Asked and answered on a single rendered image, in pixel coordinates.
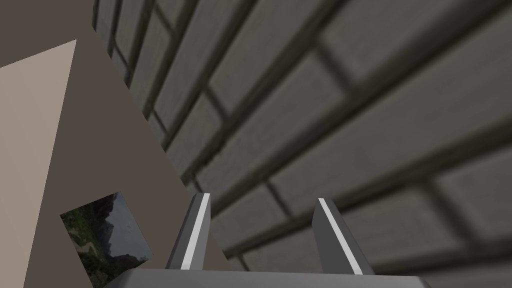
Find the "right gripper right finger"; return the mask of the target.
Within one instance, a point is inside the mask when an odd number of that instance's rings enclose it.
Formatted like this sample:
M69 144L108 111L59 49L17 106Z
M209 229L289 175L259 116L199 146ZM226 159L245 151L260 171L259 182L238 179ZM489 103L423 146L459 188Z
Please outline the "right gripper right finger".
M375 274L331 199L316 200L311 226L323 273Z

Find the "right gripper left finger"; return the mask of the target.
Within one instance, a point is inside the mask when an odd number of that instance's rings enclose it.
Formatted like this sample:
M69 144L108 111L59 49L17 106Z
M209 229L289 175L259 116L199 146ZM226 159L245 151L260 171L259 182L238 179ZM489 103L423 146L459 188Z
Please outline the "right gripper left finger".
M166 269L203 269L210 223L211 194L196 193L178 232Z

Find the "landscape picture on wall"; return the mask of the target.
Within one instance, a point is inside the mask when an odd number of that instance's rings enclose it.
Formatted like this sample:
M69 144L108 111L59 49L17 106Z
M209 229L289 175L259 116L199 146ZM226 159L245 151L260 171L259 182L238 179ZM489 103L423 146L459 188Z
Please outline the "landscape picture on wall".
M105 288L153 252L121 192L60 214L93 288Z

